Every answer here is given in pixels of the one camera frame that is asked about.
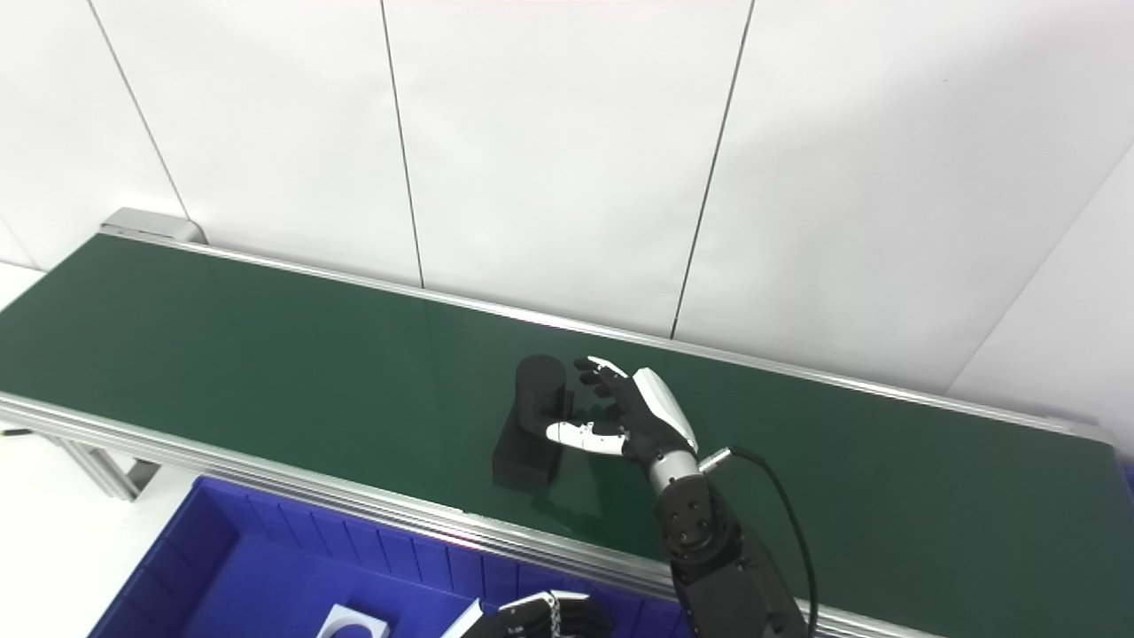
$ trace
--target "white object in bin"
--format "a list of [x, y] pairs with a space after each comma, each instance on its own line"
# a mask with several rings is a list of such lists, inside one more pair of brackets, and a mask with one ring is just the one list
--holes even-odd
[[376, 618], [366, 615], [362, 612], [356, 612], [350, 607], [335, 605], [327, 614], [327, 620], [323, 621], [323, 628], [319, 630], [315, 638], [331, 638], [338, 630], [350, 627], [352, 624], [361, 624], [362, 627], [369, 629], [371, 638], [388, 638], [390, 635], [390, 626], [384, 621], [378, 620]]

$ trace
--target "white floor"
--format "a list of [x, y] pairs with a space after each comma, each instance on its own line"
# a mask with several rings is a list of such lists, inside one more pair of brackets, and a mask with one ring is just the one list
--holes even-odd
[[[0, 308], [40, 275], [0, 263]], [[0, 437], [0, 637], [86, 636], [194, 478], [162, 468], [129, 504], [46, 440]]]

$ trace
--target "green conveyor belt surface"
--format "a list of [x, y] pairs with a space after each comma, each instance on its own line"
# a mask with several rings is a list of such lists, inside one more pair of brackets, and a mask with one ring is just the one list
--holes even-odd
[[[540, 352], [649, 366], [703, 451], [763, 454], [824, 604], [957, 638], [1134, 636], [1134, 509], [1101, 443], [103, 235], [0, 313], [0, 391], [660, 558], [624, 461], [567, 451], [540, 494], [493, 485]], [[803, 595], [768, 482], [713, 476]]]

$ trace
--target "blue plastic bin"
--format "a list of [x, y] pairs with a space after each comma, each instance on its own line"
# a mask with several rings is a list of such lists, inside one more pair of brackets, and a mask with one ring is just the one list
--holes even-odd
[[688, 637], [678, 605], [297, 501], [201, 478], [92, 637], [314, 638], [336, 603], [438, 638], [474, 598], [494, 609], [585, 592], [618, 637]]

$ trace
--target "black cable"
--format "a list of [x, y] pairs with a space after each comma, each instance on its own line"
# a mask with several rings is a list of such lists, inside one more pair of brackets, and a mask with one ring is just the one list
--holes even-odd
[[815, 567], [811, 563], [811, 551], [807, 550], [807, 541], [803, 537], [803, 527], [799, 525], [799, 519], [795, 518], [795, 510], [792, 508], [792, 501], [787, 497], [787, 490], [784, 488], [784, 484], [780, 483], [779, 477], [772, 471], [771, 466], [768, 461], [764, 461], [762, 457], [748, 452], [743, 448], [730, 445], [728, 451], [735, 456], [755, 463], [761, 470], [768, 475], [771, 479], [772, 485], [776, 486], [776, 492], [779, 493], [780, 501], [784, 502], [784, 510], [787, 512], [787, 518], [792, 521], [792, 529], [795, 531], [795, 539], [799, 544], [799, 554], [803, 555], [803, 569], [807, 572], [807, 599], [809, 604], [809, 619], [807, 619], [807, 636], [814, 638], [815, 636], [815, 623], [819, 620], [819, 592], [815, 585]]

